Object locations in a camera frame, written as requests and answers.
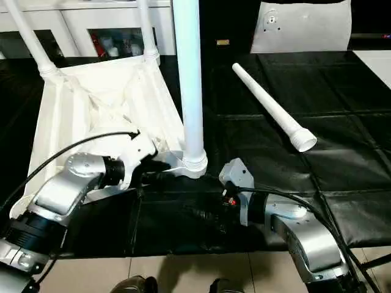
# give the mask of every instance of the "floor tile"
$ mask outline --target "floor tile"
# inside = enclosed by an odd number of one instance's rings
[[[40,293],[110,293],[128,277],[130,258],[59,260]]]
[[[254,293],[246,253],[132,258],[130,275],[153,276],[159,293],[207,293],[217,278],[227,278]]]
[[[288,252],[249,253],[255,293],[307,293]]]
[[[364,248],[367,261],[379,258],[391,253],[391,247],[371,247]],[[391,262],[372,268],[376,281],[383,293],[391,293]]]

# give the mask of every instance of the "white leg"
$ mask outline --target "white leg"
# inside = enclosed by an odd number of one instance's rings
[[[183,163],[193,178],[205,174],[203,149],[200,18],[198,0],[174,0],[175,38],[181,88],[185,151]]]
[[[39,42],[37,36],[26,21],[23,12],[21,12],[19,9],[16,0],[4,0],[4,4],[11,13],[14,22],[16,22],[19,33],[22,36],[26,46],[29,48],[31,55],[35,59],[41,76],[48,76],[56,72],[56,66],[52,63],[52,61],[50,61],[48,55],[46,55],[46,52]]]
[[[156,59],[160,65],[159,52],[155,45],[153,29],[149,19],[147,0],[137,0],[137,7],[140,11],[142,41],[144,42],[144,57],[146,59]]]

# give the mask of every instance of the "black table cover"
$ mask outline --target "black table cover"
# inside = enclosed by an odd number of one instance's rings
[[[314,148],[301,154],[291,146],[232,71],[233,62],[317,136]],[[216,177],[236,157],[255,186],[300,192],[323,211],[328,206],[350,247],[391,245],[391,91],[353,52],[224,56],[202,66],[208,176],[171,179],[146,187],[142,197],[127,192],[84,205],[71,222],[62,257],[284,249],[278,237],[265,237],[253,226],[232,224],[222,231],[184,212],[184,205],[208,209],[218,201]],[[176,58],[162,56],[160,69],[181,114]],[[6,174],[0,200],[26,176],[42,87],[33,60],[0,61]]]

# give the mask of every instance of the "robotic arm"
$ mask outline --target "robotic arm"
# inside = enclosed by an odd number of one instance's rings
[[[49,179],[26,212],[11,219],[0,240],[0,292],[38,292],[32,275],[41,273],[49,255],[57,251],[75,211],[88,192],[105,186],[126,190],[141,160],[156,153],[153,142],[138,134],[121,159],[77,153],[64,169]]]
[[[226,164],[219,180],[225,186],[225,197],[236,196],[236,187],[254,188],[254,178],[241,159]],[[253,197],[252,192],[240,192],[238,197],[240,223],[244,226],[250,223],[264,224],[266,231],[277,233],[287,243],[288,251],[309,292],[356,290],[337,242],[312,212],[280,195]]]

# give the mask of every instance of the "white plastic tube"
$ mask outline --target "white plastic tube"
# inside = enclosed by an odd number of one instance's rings
[[[149,19],[148,2],[147,0],[137,0],[137,8],[140,13],[142,41],[144,42],[144,57],[146,59],[156,59],[160,65],[160,56],[155,45],[155,37]]]
[[[232,65],[233,71],[239,76],[263,107],[289,136],[292,145],[300,152],[308,151],[316,144],[316,137],[303,128],[289,115],[239,64]]]
[[[34,31],[30,28],[23,12],[19,9],[16,0],[4,0],[4,4],[7,6],[9,13],[12,15],[12,18],[19,29],[20,35],[37,63],[41,76],[45,77],[56,72],[56,66],[50,61]]]
[[[208,159],[203,149],[199,2],[173,0],[173,8],[185,127],[182,161],[191,172],[202,175]]]

